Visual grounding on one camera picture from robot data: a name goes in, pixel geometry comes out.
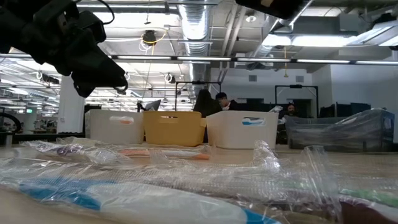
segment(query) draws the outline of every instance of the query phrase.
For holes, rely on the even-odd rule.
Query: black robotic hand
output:
[[[82,97],[96,87],[128,87],[124,70],[97,46],[105,39],[103,22],[72,0],[0,0],[0,53],[15,47],[72,75]]]

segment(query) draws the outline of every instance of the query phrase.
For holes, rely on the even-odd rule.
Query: ceiling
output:
[[[124,3],[136,3],[137,1],[123,1]],[[212,42],[210,48],[210,55],[220,56],[221,48],[223,46],[224,37],[226,34],[227,23],[231,18],[231,9],[234,1],[223,0],[218,1],[217,6],[213,6],[211,10],[211,25],[210,25],[210,41]],[[337,17],[340,14],[358,15],[364,11],[373,11],[382,7],[387,7],[397,4],[393,0],[315,0],[310,8],[308,8],[302,16],[312,17]],[[95,13],[101,20],[108,21],[111,19],[111,14],[107,12]],[[170,14],[132,14],[119,13],[115,15],[115,20],[105,26],[107,41],[100,43],[101,49],[111,55],[185,55],[185,46],[179,43],[183,40],[183,31],[181,27],[181,19],[178,15]],[[265,14],[255,12],[256,21],[247,22],[243,20],[241,28],[238,32],[239,40],[233,46],[232,55],[236,53],[248,53],[256,50],[257,46],[263,41],[263,34],[261,27],[264,26]],[[153,48],[140,46],[141,35],[145,30],[155,30],[158,39],[164,37]],[[297,47],[288,46],[286,48],[274,48],[271,54],[274,57],[288,57],[288,58],[347,58],[357,57],[366,59],[384,59],[388,57],[390,50],[385,47],[356,47],[352,49],[339,49],[335,47]],[[62,76],[57,73],[55,68],[49,64],[39,65],[32,60],[21,59],[2,59],[0,58],[0,76],[2,80],[15,83],[17,86],[33,86],[34,88],[23,88],[22,90],[29,93],[22,94],[22,91],[12,92],[9,88],[2,88],[1,103],[7,107],[13,106],[37,106],[37,104],[29,103],[30,101],[51,102],[53,108],[51,110],[43,110],[51,112],[48,115],[53,116],[57,112],[59,99],[59,85],[48,84],[40,80],[40,73],[44,73],[54,77],[62,82]],[[134,91],[129,92],[131,99],[118,100],[119,95],[114,90],[96,90],[86,100],[89,104],[102,104],[104,108],[111,110],[126,110],[134,111],[136,109],[136,102],[141,99],[144,101],[153,101],[157,98],[168,98],[173,101],[175,94],[175,85],[170,84],[166,79],[167,75],[173,75],[178,81],[191,81],[190,70],[188,63],[126,63],[118,62],[118,64],[127,71],[129,78],[129,86],[135,88]],[[285,68],[284,64],[274,64],[273,69],[278,70]],[[300,65],[289,64],[288,68],[306,69],[307,72],[314,72],[319,69],[319,66],[314,65]],[[182,101],[178,103],[178,109],[189,110],[192,108],[192,93],[190,86],[182,88],[182,93],[179,96]],[[5,98],[23,98],[24,100],[8,100]],[[163,110],[173,110],[174,105],[165,100],[162,102]]]

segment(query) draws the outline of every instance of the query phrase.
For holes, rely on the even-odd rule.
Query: plastic sheet covering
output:
[[[0,160],[0,185],[39,202],[74,206],[122,223],[336,223],[332,175],[305,151],[278,160],[262,142],[266,165],[252,167],[106,166]]]
[[[211,156],[212,147],[203,145],[197,147],[184,146],[158,146],[153,144],[130,144],[128,146],[118,146],[105,142],[95,141],[85,138],[69,137],[65,139],[57,139],[58,144],[81,144],[84,146],[100,147],[110,149],[128,157],[150,157],[153,151],[157,151],[157,155],[167,157],[178,157],[184,159],[208,160]]]
[[[292,149],[319,145],[327,151],[388,151],[394,137],[394,114],[379,109],[363,111],[345,119],[290,116],[285,116],[285,119]]]
[[[43,141],[23,142],[22,146],[38,150],[57,161],[90,162],[95,164],[133,164],[134,161],[116,151],[83,144],[54,144]]]
[[[398,223],[397,153],[330,153],[328,160],[318,159],[313,164],[329,164],[345,223]]]

